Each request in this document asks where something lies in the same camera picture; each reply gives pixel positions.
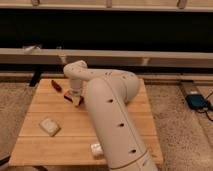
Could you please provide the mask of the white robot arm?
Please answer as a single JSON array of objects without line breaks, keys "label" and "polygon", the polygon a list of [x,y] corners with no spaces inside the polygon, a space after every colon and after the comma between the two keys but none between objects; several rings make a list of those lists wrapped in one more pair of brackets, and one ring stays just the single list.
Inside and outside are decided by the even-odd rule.
[{"label": "white robot arm", "polygon": [[73,96],[87,81],[84,103],[109,170],[158,171],[126,107],[139,92],[139,78],[124,70],[89,69],[85,61],[66,64],[63,72]]}]

